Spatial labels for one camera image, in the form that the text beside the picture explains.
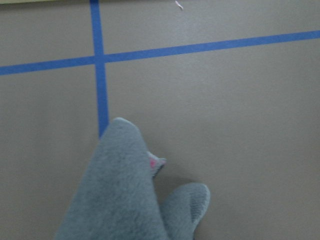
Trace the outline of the grey wiping cloth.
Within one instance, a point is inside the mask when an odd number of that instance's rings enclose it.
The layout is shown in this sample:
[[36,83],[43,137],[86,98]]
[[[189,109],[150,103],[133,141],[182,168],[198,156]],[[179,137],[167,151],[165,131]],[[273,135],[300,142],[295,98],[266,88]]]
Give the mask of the grey wiping cloth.
[[57,240],[192,240],[210,204],[202,183],[176,188],[158,203],[153,177],[165,160],[152,155],[140,130],[115,118],[100,139]]

